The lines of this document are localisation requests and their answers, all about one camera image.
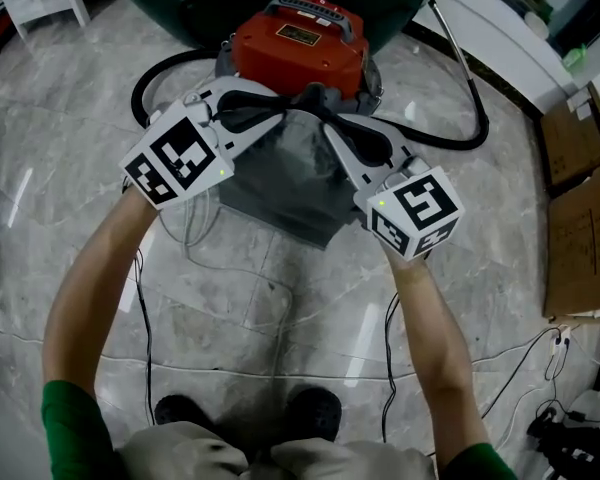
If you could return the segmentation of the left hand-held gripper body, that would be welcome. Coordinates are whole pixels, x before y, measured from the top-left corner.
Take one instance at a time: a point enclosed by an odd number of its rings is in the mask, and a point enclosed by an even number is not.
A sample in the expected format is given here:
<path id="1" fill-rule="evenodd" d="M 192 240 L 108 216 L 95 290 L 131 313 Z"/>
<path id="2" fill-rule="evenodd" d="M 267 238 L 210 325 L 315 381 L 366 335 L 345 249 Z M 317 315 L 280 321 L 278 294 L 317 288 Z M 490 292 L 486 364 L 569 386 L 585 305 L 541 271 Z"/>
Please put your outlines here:
<path id="1" fill-rule="evenodd" d="M 281 123 L 271 118 L 233 134 L 213 121 L 220 97 L 232 90 L 278 95 L 264 85 L 220 77 L 157 112 L 120 168 L 157 210 L 185 202 L 234 175 L 234 160 Z"/>

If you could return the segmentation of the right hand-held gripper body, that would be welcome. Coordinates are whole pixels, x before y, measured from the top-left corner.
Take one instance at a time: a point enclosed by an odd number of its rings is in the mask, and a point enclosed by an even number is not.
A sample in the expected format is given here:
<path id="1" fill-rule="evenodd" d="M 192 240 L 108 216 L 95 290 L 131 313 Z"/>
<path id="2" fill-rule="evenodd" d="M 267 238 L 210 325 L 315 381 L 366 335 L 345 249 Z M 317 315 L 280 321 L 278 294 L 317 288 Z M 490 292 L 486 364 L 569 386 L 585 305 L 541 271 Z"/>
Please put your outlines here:
<path id="1" fill-rule="evenodd" d="M 392 166 L 366 166 L 334 153 L 353 186 L 366 229 L 410 261 L 450 238 L 464 206 L 441 167 L 412 154 L 395 126 L 369 118 L 393 144 Z"/>

